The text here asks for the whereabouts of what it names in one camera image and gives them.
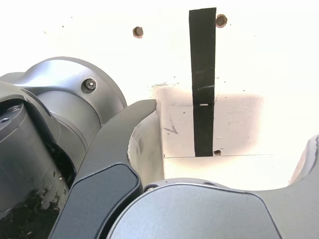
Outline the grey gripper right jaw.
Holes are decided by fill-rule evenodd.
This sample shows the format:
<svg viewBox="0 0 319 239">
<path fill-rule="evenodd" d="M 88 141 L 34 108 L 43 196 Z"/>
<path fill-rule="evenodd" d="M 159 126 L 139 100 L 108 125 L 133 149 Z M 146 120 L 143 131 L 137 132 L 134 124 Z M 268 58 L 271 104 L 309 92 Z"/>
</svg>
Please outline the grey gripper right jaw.
<svg viewBox="0 0 319 239">
<path fill-rule="evenodd" d="M 174 183 L 135 199 L 109 239 L 316 239 L 319 236 L 319 138 L 311 138 L 303 167 L 287 187 L 242 191 Z"/>
</svg>

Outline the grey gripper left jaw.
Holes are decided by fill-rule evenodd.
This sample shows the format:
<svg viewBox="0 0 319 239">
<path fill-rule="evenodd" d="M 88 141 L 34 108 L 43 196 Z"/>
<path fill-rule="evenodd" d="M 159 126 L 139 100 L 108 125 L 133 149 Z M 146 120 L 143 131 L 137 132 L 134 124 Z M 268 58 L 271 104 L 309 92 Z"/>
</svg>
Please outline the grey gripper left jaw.
<svg viewBox="0 0 319 239">
<path fill-rule="evenodd" d="M 138 101 L 98 132 L 71 187 L 52 239 L 104 239 L 148 184 L 164 179 L 158 103 Z"/>
</svg>

